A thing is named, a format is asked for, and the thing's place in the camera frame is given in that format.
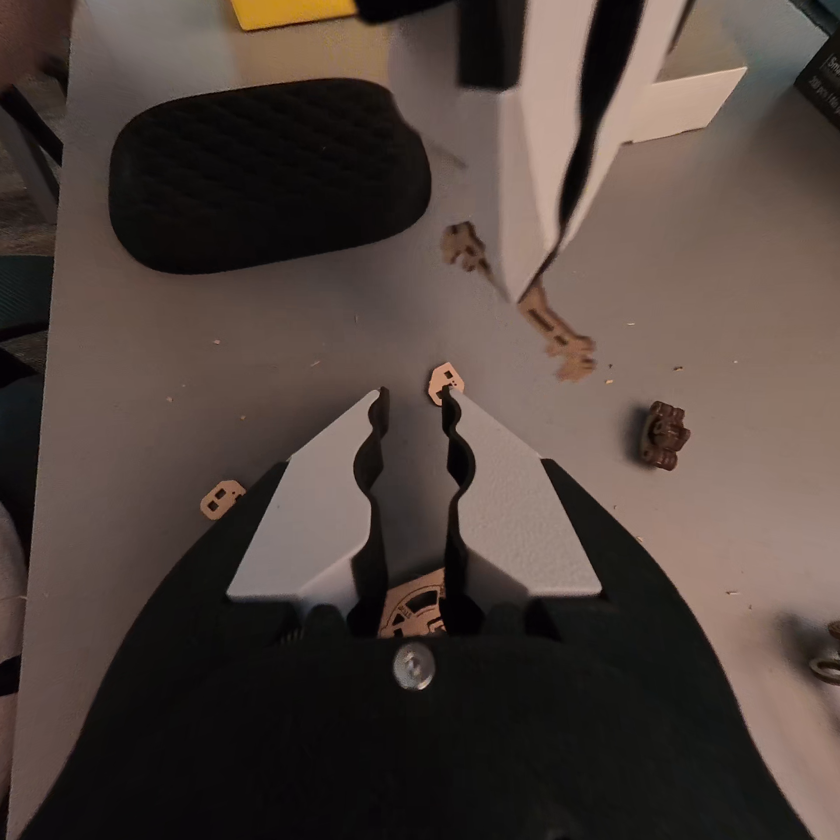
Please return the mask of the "black quilted wrist rest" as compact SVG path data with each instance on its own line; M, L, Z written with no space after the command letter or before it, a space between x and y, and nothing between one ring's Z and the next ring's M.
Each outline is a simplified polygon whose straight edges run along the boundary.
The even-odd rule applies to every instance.
M137 114L112 147L108 212L137 262L195 276L399 235L432 186L424 143L384 86L309 79Z

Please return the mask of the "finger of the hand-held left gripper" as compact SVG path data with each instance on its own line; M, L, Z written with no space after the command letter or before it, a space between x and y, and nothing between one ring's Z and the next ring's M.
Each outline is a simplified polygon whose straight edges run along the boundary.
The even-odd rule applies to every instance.
M595 2L574 116L576 135L560 182L554 245L530 280L536 287L568 244L624 142L636 101L655 80L692 2Z
M560 245L561 193L581 133L581 76L596 2L526 2L518 82L502 96L499 279L518 302Z

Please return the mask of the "white cardboard box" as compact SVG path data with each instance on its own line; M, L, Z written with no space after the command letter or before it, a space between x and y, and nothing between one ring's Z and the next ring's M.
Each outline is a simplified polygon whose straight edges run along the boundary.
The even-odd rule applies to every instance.
M626 142L702 130L748 69L713 2L693 2L664 65L633 111Z

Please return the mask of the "yellow plastic bin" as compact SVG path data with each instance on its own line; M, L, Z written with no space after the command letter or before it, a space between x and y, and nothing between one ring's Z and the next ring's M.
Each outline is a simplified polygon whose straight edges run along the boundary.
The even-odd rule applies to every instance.
M355 1L231 1L245 32L309 25L357 15Z

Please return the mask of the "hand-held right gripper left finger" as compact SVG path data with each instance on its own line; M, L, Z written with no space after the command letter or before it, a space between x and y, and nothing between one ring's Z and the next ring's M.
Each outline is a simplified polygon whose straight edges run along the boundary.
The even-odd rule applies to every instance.
M381 387L296 451L227 588L232 602L381 606L388 585L372 488L383 470L390 393Z

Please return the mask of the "small dark wooden block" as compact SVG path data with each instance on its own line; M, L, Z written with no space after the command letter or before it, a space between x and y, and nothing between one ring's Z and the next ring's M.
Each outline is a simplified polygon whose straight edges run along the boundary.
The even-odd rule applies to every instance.
M651 404L638 444L642 464L668 472L677 467L679 452L690 438L685 418L682 408L661 401Z

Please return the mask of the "long wooden model part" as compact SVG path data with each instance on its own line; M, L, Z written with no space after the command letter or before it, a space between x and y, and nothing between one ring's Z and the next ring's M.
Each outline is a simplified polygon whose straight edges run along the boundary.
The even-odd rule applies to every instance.
M440 239L444 262L458 265L464 272L478 272L505 296L487 259L486 247L470 222L449 225ZM560 361L557 378L561 382L580 382L594 372L595 342L576 332L552 309L541 274L517 299L516 306L527 323L546 342L545 352Z

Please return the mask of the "laser-cut wooden parts sheet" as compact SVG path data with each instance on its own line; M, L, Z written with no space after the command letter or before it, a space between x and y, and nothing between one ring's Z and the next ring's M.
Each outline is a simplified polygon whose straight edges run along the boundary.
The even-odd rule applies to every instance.
M385 596L378 638L445 634L441 611L444 599L444 568L391 588Z

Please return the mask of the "small pale wooden plate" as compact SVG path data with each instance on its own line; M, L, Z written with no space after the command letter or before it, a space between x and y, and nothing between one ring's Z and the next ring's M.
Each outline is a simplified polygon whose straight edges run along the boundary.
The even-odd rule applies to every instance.
M450 362L444 362L434 367L429 375L427 395L437 407L443 406L443 396L447 390L463 393L466 384Z
M237 480L223 479L200 501L199 510L210 521L222 518L247 492Z

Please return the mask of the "black model kit box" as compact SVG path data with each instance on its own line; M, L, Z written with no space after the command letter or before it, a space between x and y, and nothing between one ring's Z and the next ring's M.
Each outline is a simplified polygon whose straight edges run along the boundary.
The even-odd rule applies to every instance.
M800 72L794 88L839 130L839 30Z

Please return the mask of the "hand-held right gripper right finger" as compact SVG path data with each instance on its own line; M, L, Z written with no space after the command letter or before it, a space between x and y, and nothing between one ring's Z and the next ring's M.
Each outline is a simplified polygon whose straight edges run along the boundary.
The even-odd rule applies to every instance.
M445 593L481 612L587 598L602 583L541 455L461 391L441 393L448 508Z

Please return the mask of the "wooden gear model assembly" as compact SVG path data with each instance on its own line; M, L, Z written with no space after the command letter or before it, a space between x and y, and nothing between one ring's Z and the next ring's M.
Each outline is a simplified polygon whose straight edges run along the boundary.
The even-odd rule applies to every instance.
M829 686L839 686L839 620L831 621L826 626L832 646L809 662L814 677Z

